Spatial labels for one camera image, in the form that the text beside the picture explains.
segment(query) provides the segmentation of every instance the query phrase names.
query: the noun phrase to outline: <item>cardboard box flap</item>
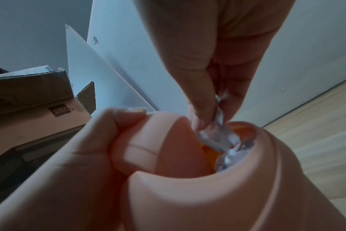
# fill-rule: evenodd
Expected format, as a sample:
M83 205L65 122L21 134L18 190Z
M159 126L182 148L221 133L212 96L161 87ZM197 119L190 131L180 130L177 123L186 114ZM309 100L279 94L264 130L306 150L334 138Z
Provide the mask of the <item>cardboard box flap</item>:
M64 69L0 77L0 115L74 97Z
M75 97L89 114L92 114L96 110L96 93L94 89L94 82L90 82Z

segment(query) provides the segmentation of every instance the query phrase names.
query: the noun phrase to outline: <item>person's right hand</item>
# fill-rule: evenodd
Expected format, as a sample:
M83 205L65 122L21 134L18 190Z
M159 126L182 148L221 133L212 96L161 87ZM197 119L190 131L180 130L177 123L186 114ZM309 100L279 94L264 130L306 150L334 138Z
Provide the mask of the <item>person's right hand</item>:
M134 0L165 67L186 94L192 128L239 110L294 0Z

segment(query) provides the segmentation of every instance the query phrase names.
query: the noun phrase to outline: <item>crumpled plastic wrapper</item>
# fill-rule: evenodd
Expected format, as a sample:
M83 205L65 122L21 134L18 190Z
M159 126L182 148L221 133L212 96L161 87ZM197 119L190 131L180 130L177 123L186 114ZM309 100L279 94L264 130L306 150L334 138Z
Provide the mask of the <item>crumpled plastic wrapper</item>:
M214 121L198 133L200 142L217 152L223 153L216 160L215 171L220 172L235 165L249 154L253 140L240 141L240 137L224 125L224 114L217 107Z

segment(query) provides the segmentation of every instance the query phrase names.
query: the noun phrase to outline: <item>hand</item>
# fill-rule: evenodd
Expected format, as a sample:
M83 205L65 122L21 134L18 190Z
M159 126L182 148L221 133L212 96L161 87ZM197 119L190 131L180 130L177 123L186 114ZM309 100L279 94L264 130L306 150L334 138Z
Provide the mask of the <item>hand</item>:
M134 0L168 72L185 92L192 128L239 110L294 0Z
M125 176L112 167L108 149L145 115L108 109L92 119L0 204L0 230L116 230Z

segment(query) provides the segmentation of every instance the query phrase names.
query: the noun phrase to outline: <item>person's left hand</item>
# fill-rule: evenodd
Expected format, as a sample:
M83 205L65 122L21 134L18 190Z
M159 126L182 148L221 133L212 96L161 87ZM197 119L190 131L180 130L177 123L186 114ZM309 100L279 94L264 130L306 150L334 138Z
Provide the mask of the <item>person's left hand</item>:
M116 230L125 176L108 149L145 110L107 109L92 119L0 205L0 230Z

